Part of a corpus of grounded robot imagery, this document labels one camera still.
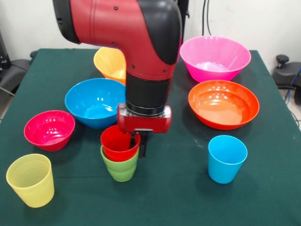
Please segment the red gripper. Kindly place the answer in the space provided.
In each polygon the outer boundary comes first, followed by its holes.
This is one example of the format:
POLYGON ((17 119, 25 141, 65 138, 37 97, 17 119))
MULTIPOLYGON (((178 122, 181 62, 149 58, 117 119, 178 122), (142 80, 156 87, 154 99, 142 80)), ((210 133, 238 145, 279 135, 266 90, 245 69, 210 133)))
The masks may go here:
POLYGON ((139 143, 136 138, 141 138, 139 145, 139 158, 145 157, 148 132, 166 133, 172 122, 172 109, 166 105, 162 114, 154 117, 139 116, 130 112, 125 104, 118 104, 117 125, 123 132, 130 134, 130 149, 138 148, 139 143))

